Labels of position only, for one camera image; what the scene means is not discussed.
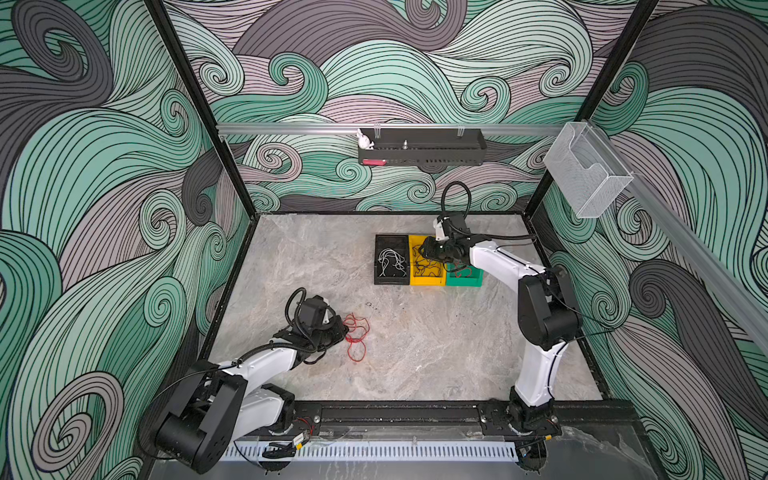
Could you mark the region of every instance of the black metal frame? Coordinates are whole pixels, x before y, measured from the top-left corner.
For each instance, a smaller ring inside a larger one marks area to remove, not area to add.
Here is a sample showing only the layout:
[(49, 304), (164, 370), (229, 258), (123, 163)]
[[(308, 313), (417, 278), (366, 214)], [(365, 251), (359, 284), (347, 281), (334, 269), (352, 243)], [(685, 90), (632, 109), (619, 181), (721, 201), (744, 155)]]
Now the black metal frame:
[[(223, 295), (217, 306), (214, 321), (202, 350), (200, 358), (206, 359), (210, 355), (211, 348), (216, 338), (221, 319), (227, 308), (229, 298), (240, 268), (243, 265), (244, 257), (249, 249), (250, 242), (253, 239), (259, 215), (250, 200), (245, 183), (237, 171), (237, 164), (225, 143), (218, 136), (215, 117), (210, 106), (205, 100), (200, 84), (197, 81), (191, 63), (181, 45), (180, 39), (171, 24), (170, 17), (165, 9), (163, 0), (144, 0), (149, 10), (157, 30), (159, 31), (168, 53), (173, 60), (182, 82), (189, 93), (192, 103), (200, 115), (200, 119), (210, 136), (211, 142), (227, 170), (232, 180), (238, 197), (243, 204), (250, 225), (243, 238), (235, 264), (230, 272), (227, 284), (224, 287)], [(611, 52), (605, 66), (598, 75), (598, 79), (590, 90), (587, 98), (578, 112), (576, 121), (588, 119), (597, 110), (598, 105), (611, 86), (613, 79), (621, 70), (624, 62), (631, 52), (635, 41), (640, 35), (645, 23), (653, 12), (658, 0), (640, 0), (632, 12), (627, 25), (617, 39), (617, 44)], [(505, 212), (469, 212), (473, 215), (493, 215), (493, 214), (519, 214), (522, 215), (528, 231), (535, 233), (531, 217), (541, 205), (545, 194), (552, 183), (552, 177), (545, 172), (536, 191), (531, 196), (524, 210), (513, 209)], [(339, 211), (307, 211), (307, 212), (288, 212), (276, 211), (271, 214), (365, 214), (365, 215), (437, 215), (439, 212), (339, 212)], [(549, 266), (548, 256), (541, 242), (534, 240), (535, 248), (545, 266)], [(600, 389), (601, 394), (610, 396), (610, 391), (600, 369), (595, 362), (594, 355), (585, 340), (579, 340), (579, 346), (585, 359), (592, 371), (595, 382)], [(296, 416), (306, 416), (312, 420), (319, 417), (319, 431), (322, 432), (347, 432), (349, 428), (376, 427), (376, 426), (462, 426), (469, 429), (477, 429), (483, 435), (502, 435), (505, 439), (514, 441), (520, 439), (508, 427), (499, 422), (503, 416), (502, 411), (506, 408), (507, 402), (499, 400), (477, 401), (477, 402), (295, 402)], [(602, 401), (580, 401), (580, 402), (554, 402), (555, 415), (558, 417), (560, 425), (574, 426), (584, 428), (586, 425), (610, 425), (624, 424), (631, 425), (637, 434), (638, 439), (644, 449), (644, 453), (653, 467), (658, 478), (666, 479), (667, 473), (662, 467), (656, 451), (654, 450), (650, 439), (643, 428), (637, 413), (631, 402), (624, 400), (602, 400)]]
[(195, 110), (197, 110), (197, 114), (200, 115), (200, 120), (203, 122), (203, 126), (210, 137), (210, 142), (213, 144), (221, 163), (224, 165), (227, 174), (230, 176), (232, 185), (235, 187), (235, 191), (240, 198), (240, 202), (243, 204), (243, 208), (248, 213), (248, 217), (251, 221), (255, 221), (257, 217), (256, 208), (253, 206), (248, 190), (245, 188), (243, 178), (237, 171), (237, 164), (235, 163), (234, 158), (232, 158), (230, 149), (219, 138), (214, 113), (210, 109), (208, 101), (205, 99), (203, 89), (200, 87), (200, 83), (197, 81), (194, 71), (192, 71), (192, 64), (190, 63), (189, 58), (187, 58), (187, 53), (181, 45), (181, 40), (176, 33), (176, 29), (170, 21), (170, 16), (168, 16), (168, 11), (165, 9), (163, 0), (144, 0), (144, 4), (147, 6), (147, 10), (154, 21), (155, 27), (160, 33), (160, 37), (163, 39), (163, 43), (170, 55), (170, 59), (173, 61), (174, 65), (176, 65), (181, 81), (184, 83), (184, 87), (187, 89), (187, 93), (192, 100), (192, 105), (194, 105)]
[[(478, 401), (303, 401), (293, 404), (293, 417), (312, 424), (323, 439), (350, 439), (355, 435), (366, 436), (366, 430), (403, 428), (460, 428), (471, 435), (501, 436), (506, 442), (527, 441), (530, 435), (513, 432), (505, 420), (507, 402), (501, 400)], [(627, 400), (556, 401), (554, 421), (562, 426), (573, 427), (607, 441), (617, 448), (623, 442), (617, 436), (601, 438), (595, 427), (612, 425), (630, 426), (639, 441), (642, 453), (660, 480), (667, 479), (667, 472), (645, 432), (632, 402)], [(290, 430), (275, 435), (268, 428), (251, 432), (262, 440), (289, 440), (297, 432)]]

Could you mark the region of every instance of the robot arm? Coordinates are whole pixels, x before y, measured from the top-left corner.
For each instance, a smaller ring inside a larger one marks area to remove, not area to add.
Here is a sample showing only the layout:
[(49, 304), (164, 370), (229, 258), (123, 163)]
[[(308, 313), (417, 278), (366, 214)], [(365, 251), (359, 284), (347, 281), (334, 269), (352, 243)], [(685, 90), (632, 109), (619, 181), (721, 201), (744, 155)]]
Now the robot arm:
[(526, 339), (523, 364), (510, 393), (510, 413), (520, 431), (536, 430), (552, 407), (551, 384), (568, 342), (581, 328), (578, 303), (568, 272), (545, 269), (472, 233), (461, 214), (443, 214), (433, 226), (422, 255), (431, 260), (482, 269), (508, 286), (518, 298), (518, 326)]
[[(289, 305), (302, 290), (294, 292)], [(239, 359), (220, 365), (194, 363), (191, 375), (179, 382), (152, 426), (155, 445), (195, 472), (205, 473), (231, 440), (261, 427), (287, 431), (293, 420), (293, 394), (267, 382), (320, 353), (312, 361), (316, 362), (344, 339), (349, 328), (322, 297), (306, 299), (306, 291), (292, 319), (286, 306), (286, 319), (288, 327)], [(292, 455), (295, 449), (287, 452)]]

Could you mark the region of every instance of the clear plastic holder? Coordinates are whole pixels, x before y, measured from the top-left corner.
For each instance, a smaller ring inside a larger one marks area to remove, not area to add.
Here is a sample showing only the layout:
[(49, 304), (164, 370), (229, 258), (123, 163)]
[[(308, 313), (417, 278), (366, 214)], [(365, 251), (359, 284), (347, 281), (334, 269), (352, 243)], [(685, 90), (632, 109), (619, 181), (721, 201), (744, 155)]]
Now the clear plastic holder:
[(544, 157), (577, 218), (597, 218), (632, 181), (607, 135), (588, 122), (568, 122)]

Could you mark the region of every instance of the black basket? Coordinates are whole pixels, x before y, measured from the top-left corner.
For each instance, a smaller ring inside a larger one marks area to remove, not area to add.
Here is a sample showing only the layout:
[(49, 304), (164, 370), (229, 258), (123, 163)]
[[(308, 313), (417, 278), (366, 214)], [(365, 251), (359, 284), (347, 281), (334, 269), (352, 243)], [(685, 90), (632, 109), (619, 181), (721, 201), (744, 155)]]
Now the black basket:
[[(398, 262), (395, 255), (388, 255), (379, 261), (382, 251), (391, 248), (402, 262)], [(373, 254), (373, 284), (374, 285), (409, 285), (411, 283), (411, 262), (408, 253), (408, 235), (376, 235), (376, 248)]]

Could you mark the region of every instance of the black shelf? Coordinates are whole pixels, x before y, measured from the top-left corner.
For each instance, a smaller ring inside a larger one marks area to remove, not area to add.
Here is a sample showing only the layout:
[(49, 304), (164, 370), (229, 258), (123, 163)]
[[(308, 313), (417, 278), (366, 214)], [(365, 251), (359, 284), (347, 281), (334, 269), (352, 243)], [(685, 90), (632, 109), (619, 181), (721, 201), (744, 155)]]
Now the black shelf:
[(361, 132), (374, 143), (371, 150), (357, 149), (361, 165), (480, 165), (488, 150), (479, 128), (461, 137), (457, 128), (382, 128), (379, 138), (373, 128)]

